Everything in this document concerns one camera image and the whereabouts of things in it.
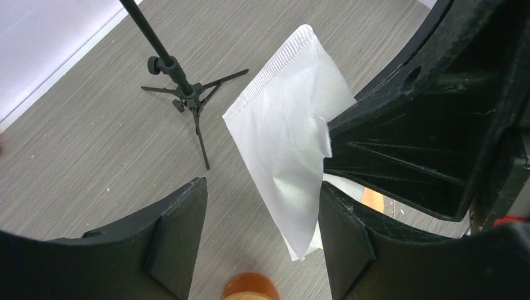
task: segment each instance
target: black metal pole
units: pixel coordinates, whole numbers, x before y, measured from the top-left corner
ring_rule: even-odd
[[[134,0],[119,0],[119,2],[121,2],[125,10],[131,16],[132,20],[142,31],[142,33],[149,41],[153,49],[156,51],[160,59],[162,59],[162,62],[166,66],[165,73],[169,75],[169,77],[181,87],[182,92],[185,95],[191,95],[193,93],[193,88],[186,79],[186,75],[182,70],[182,67],[174,57],[171,57],[169,55],[164,45],[162,45],[160,39],[158,39],[158,37],[156,36],[156,33],[154,33],[153,29],[151,28],[151,25],[149,25],[148,20],[140,11],[138,5],[136,5]]]

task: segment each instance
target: floor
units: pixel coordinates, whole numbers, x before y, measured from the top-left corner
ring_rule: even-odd
[[[141,4],[191,82],[249,68],[202,113],[206,171],[188,111],[142,84],[153,50],[126,18],[0,137],[0,228],[35,239],[80,237],[206,176],[209,207],[190,299],[217,300],[243,271],[269,276],[283,299],[330,299],[322,251],[291,262],[221,115],[301,24],[358,92],[406,44],[429,10],[416,0],[144,0]],[[465,225],[433,221],[391,201],[389,214],[447,236]]]

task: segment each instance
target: wooden floor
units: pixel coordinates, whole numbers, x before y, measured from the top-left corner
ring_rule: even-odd
[[[212,171],[190,113],[140,90],[174,84],[147,72],[154,51],[126,18],[1,136],[0,228],[78,238],[206,176],[209,207],[190,299],[219,299],[243,271],[269,276],[283,299],[330,299],[322,251],[290,261],[221,115],[301,24],[313,26],[356,93],[429,10],[416,0],[144,0],[141,8],[191,82],[250,69],[202,114]],[[463,230],[399,205],[391,214],[406,223],[448,236]]]

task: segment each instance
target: black tripod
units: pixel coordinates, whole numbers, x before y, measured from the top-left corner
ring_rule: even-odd
[[[149,70],[149,73],[157,75],[162,72],[166,75],[169,75],[171,80],[178,85],[176,89],[160,89],[157,87],[148,86],[142,86],[141,88],[145,91],[166,93],[177,96],[172,103],[181,113],[184,112],[185,107],[189,108],[195,121],[195,133],[199,136],[199,142],[201,143],[202,156],[204,158],[204,163],[206,164],[206,169],[210,170],[210,164],[208,163],[208,157],[206,156],[206,150],[204,149],[203,136],[201,135],[201,130],[199,128],[199,116],[201,115],[204,105],[210,100],[213,94],[225,81],[229,81],[247,74],[248,69],[237,72],[230,76],[223,77],[205,85],[200,83],[193,85],[190,84],[188,80],[186,80],[186,74],[182,70],[179,62],[174,56],[170,56],[166,51],[166,48],[164,48],[164,45],[162,45],[134,0],[119,1],[125,10],[127,10],[129,15],[131,15],[132,20],[136,23],[138,28],[142,31],[146,39],[158,54],[158,57],[151,56],[147,60],[147,69]],[[202,101],[200,101],[199,96],[209,88],[214,89]]]

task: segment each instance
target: brown round container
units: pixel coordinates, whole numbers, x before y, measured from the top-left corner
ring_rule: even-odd
[[[223,300],[280,300],[269,278],[258,273],[242,273],[232,278],[222,293]]]

